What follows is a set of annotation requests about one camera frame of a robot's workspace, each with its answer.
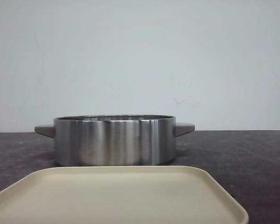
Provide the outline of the stainless steel steamer pot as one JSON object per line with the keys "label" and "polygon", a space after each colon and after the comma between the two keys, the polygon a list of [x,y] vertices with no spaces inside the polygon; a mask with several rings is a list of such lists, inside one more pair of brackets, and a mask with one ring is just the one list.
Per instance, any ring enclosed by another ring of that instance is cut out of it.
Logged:
{"label": "stainless steel steamer pot", "polygon": [[162,165],[176,157],[176,139],[195,130],[169,115],[58,117],[35,133],[53,138],[60,166]]}

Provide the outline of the cream rectangular plastic tray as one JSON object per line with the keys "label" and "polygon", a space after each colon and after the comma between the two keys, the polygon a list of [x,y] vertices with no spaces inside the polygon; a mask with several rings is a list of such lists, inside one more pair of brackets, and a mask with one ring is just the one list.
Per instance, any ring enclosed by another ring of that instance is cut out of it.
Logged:
{"label": "cream rectangular plastic tray", "polygon": [[0,224],[246,224],[247,211],[189,166],[58,167],[0,192]]}

